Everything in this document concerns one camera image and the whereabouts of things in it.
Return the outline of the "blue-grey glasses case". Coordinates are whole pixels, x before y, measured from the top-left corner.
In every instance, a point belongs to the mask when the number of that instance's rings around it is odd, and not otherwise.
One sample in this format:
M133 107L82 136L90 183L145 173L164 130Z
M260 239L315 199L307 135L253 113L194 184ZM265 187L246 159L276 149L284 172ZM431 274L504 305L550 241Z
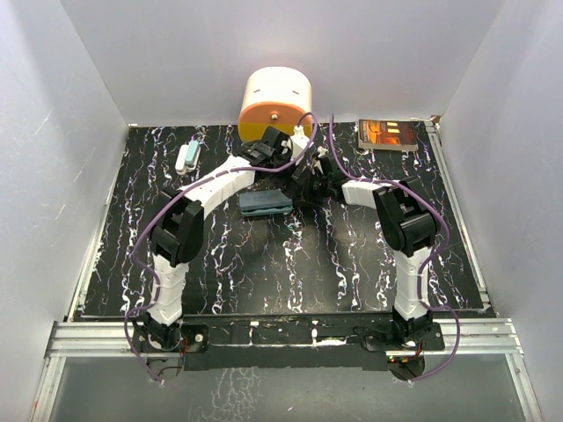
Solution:
M293 209L293 201L280 189L241 193L239 209L242 216L287 214Z

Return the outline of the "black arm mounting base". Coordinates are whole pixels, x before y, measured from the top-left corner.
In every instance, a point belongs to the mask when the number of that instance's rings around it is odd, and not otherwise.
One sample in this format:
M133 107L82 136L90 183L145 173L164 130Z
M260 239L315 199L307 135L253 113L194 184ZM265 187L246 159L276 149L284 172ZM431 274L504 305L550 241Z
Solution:
M412 380L424 353L442 352L441 326L429 314L404 321L395 313L185 315L169 326L134 316L128 341L154 361L170 354L173 369L361 368Z

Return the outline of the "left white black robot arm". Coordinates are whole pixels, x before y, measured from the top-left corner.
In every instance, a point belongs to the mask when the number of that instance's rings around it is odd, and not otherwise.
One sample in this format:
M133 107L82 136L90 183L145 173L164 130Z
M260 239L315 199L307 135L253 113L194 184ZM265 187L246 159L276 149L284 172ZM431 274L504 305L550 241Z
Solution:
M150 304L137 317L151 346L171 351L180 343L186 272L203 246L209 214L260 178L287 175L308 142L301 126L294 127L292 135L268 127L261 139L243 145L202 179L161 192L164 205L148 232L153 259Z

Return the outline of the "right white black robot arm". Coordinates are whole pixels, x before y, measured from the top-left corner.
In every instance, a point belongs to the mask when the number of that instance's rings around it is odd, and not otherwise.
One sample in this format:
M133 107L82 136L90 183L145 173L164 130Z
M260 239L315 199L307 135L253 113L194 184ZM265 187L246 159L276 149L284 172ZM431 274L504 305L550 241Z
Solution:
M428 202L417 178L400 181L357 178L335 159L315 155L307 164L291 165L288 186L307 199L331 198L350 206L377 211L384 240L393 250L396 294L390 337L400 347L413 348L434 325L435 309L428 303L428 269L437 235L450 240L443 217Z

